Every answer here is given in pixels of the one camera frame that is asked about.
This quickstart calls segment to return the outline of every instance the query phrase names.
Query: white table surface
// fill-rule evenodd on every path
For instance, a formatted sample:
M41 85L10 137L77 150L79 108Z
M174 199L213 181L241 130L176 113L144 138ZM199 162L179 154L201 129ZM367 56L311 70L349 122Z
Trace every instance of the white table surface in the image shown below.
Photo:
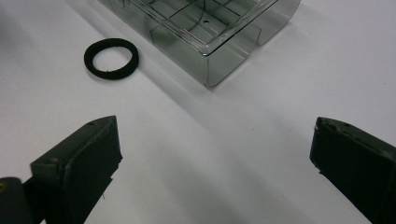
M120 169L86 223L370 223L309 160L317 117L396 145L396 1L303 0L214 90L94 0L0 2L0 176L86 122L117 115ZM130 76L89 74L85 49L126 38ZM103 52L103 67L127 62Z

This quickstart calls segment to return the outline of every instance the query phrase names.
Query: rubber o-ring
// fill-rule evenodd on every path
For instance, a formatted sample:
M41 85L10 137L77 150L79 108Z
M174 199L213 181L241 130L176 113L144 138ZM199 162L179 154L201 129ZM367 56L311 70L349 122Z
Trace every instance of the rubber o-ring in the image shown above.
M122 68L111 72L105 72L96 69L95 66L93 66L93 58L96 56L96 54L98 54L100 51L104 49L115 48L115 47L122 47L131 51L132 53L131 61L125 64ZM137 65L139 64L139 53L137 52L137 48L133 43L124 39L109 38L98 41L90 45L85 51L84 63L87 69L95 76L109 80L117 80L128 77L134 72Z

